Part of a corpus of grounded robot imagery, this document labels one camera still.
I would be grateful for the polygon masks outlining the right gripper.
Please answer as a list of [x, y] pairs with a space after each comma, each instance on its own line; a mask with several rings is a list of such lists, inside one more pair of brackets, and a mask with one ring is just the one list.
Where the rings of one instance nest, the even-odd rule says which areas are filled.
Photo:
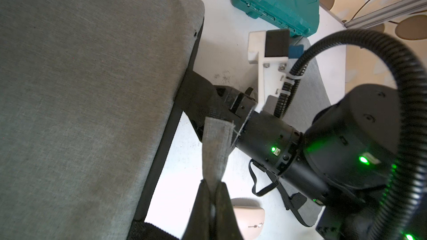
[[255, 100], [232, 87], [215, 86], [221, 99], [242, 129], [234, 146], [251, 158], [250, 164], [272, 174], [272, 182], [252, 193], [264, 196], [284, 179], [316, 203], [330, 202], [330, 186], [309, 166], [304, 155], [304, 135], [281, 119], [266, 112], [252, 110]]

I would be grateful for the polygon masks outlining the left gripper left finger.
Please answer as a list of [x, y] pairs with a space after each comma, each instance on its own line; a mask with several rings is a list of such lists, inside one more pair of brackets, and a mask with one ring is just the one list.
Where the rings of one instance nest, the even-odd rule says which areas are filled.
[[183, 240], [211, 239], [211, 194], [205, 180], [202, 180], [193, 204], [192, 212], [183, 234]]

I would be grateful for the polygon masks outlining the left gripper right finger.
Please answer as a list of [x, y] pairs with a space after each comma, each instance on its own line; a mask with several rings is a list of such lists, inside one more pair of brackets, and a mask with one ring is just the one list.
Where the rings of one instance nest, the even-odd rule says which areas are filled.
[[228, 188], [220, 182], [214, 194], [215, 214], [213, 218], [214, 240], [242, 240]]

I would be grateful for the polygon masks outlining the grey laptop bag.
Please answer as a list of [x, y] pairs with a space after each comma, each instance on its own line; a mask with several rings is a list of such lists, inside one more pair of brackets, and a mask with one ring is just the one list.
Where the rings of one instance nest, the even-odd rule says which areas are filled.
[[201, 0], [1, 0], [1, 238], [169, 240], [149, 176]]

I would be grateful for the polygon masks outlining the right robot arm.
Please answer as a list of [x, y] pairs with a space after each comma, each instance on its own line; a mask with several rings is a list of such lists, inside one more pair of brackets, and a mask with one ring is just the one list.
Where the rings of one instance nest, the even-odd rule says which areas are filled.
[[[299, 132], [283, 118], [309, 64], [340, 45], [376, 54], [397, 87], [357, 86]], [[253, 32], [249, 50], [259, 66], [275, 71], [268, 79], [279, 94], [273, 113], [265, 111], [262, 93], [253, 99], [192, 70], [176, 96], [203, 145], [203, 179], [184, 237], [242, 238], [222, 182], [238, 148], [271, 179], [254, 195], [283, 192], [287, 181], [298, 190], [283, 195], [294, 213], [309, 199], [325, 207], [316, 230], [326, 240], [426, 239], [427, 72], [418, 57], [395, 38], [364, 29], [331, 34], [308, 49], [292, 47], [287, 30]]]

